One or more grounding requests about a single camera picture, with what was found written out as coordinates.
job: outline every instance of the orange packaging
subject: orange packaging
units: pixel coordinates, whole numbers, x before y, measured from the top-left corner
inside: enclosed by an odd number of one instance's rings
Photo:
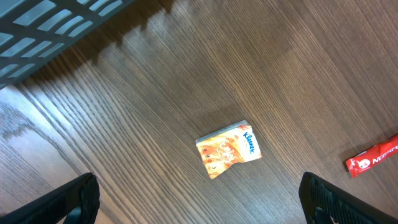
[[[260,159],[261,151],[247,121],[240,121],[196,141],[211,179],[232,164]]]

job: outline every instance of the kleenex logo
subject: kleenex logo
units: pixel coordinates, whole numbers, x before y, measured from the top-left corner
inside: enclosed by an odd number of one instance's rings
[[[248,140],[249,146],[250,146],[250,154],[254,153],[254,146],[253,146],[253,141],[251,140],[251,134],[249,133],[244,133],[243,136]]]

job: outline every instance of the wooden table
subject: wooden table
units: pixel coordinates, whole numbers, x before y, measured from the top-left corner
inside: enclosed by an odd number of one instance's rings
[[[138,0],[0,91],[0,213],[85,173],[97,223],[304,223],[311,171],[398,217],[398,1]],[[195,140],[248,120],[263,158],[208,177]]]

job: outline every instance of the black object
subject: black object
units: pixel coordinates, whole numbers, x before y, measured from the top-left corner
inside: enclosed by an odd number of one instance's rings
[[[0,218],[2,224],[93,224],[100,207],[96,177],[86,173],[37,200]]]
[[[134,0],[0,0],[0,89],[19,83]]]
[[[398,223],[397,219],[310,172],[304,173],[298,194],[307,223]]]

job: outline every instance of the red packet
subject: red packet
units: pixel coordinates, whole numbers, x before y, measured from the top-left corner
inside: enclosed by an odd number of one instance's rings
[[[384,159],[398,152],[398,135],[389,141],[377,144],[367,151],[346,161],[350,174],[355,178],[357,175],[379,164]]]

